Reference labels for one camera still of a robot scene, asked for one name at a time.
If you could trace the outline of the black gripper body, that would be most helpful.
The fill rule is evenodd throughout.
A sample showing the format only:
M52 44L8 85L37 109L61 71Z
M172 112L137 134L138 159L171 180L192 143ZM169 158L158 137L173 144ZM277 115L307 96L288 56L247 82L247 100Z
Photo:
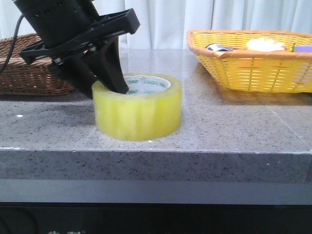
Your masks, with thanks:
M13 3L41 39L20 51L27 64L45 57L65 57L103 39L134 34L140 26L133 8L100 16L90 0Z

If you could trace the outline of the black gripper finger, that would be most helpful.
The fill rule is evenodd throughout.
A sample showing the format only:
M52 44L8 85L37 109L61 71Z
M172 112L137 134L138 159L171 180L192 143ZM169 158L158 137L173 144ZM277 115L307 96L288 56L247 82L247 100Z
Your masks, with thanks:
M118 37L104 41L90 55L90 69L97 79L110 91L126 94L125 82L119 59Z
M91 61L85 55L74 55L64 59L60 64L53 61L48 70L81 93L92 99L92 85L100 77L100 62Z

